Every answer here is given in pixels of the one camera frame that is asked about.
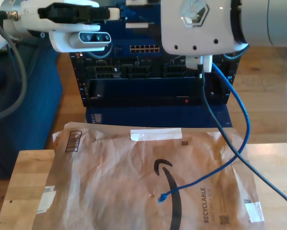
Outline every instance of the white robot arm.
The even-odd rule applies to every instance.
[[[99,32],[98,19],[125,20],[120,8],[99,8],[90,0],[0,0],[4,30],[15,38],[31,31],[48,33],[58,52],[102,51],[110,34]],[[127,0],[126,6],[157,0]],[[251,46],[287,46],[287,0],[161,0],[161,46],[186,56],[188,68],[211,71],[212,55]],[[148,27],[148,23],[127,28]],[[0,48],[6,42],[0,36]]]
[[[97,2],[90,0],[15,0],[8,3],[0,0],[0,16],[3,16],[1,20],[7,34],[22,39],[33,37],[31,32],[39,32],[41,36],[48,33],[57,52],[104,50],[111,37],[106,32],[98,32],[101,27],[95,22],[102,17],[106,21],[120,19],[118,8],[99,8]],[[78,13],[77,17],[68,17],[70,12]],[[6,43],[1,36],[0,41],[3,41],[1,48]]]

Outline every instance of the wooden floor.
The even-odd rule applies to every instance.
[[[72,64],[67,54],[57,62],[64,93],[52,127],[55,133],[68,122],[84,122],[82,106]],[[252,131],[250,143],[287,142],[287,49],[251,47],[242,57],[234,87],[249,113]],[[233,97],[228,108],[234,127],[243,135],[245,121]],[[52,149],[49,135],[47,149]],[[0,181],[0,209],[8,181]]]

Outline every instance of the camera lens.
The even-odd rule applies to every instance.
[[[105,35],[105,41],[106,41],[106,42],[110,41],[109,35]]]
[[[98,35],[96,36],[96,40],[97,40],[98,42],[101,42],[101,41],[103,40],[103,39],[102,39],[102,36],[98,34]]]
[[[93,42],[102,42],[103,41],[103,37],[101,34],[94,34],[92,36],[92,41]]]
[[[81,33],[81,34],[80,34],[80,39],[81,39],[83,42],[89,42],[89,40],[87,40],[86,34]]]
[[[87,34],[87,39],[88,39],[88,41],[90,41],[91,40],[91,35],[90,34]]]

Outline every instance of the amazon padded mailer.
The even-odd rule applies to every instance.
[[[229,133],[234,146],[242,139]],[[47,186],[55,197],[33,230],[264,230],[252,172],[239,160],[199,184],[169,195],[233,157],[220,133],[134,141],[65,128],[54,135]]]

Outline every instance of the white label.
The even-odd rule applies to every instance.
[[[130,131],[130,138],[134,141],[182,139],[181,128],[137,129]]]
[[[56,191],[54,191],[55,186],[46,186],[42,194],[37,214],[45,213],[52,205]]]
[[[264,215],[260,202],[245,204],[251,223],[264,221]]]

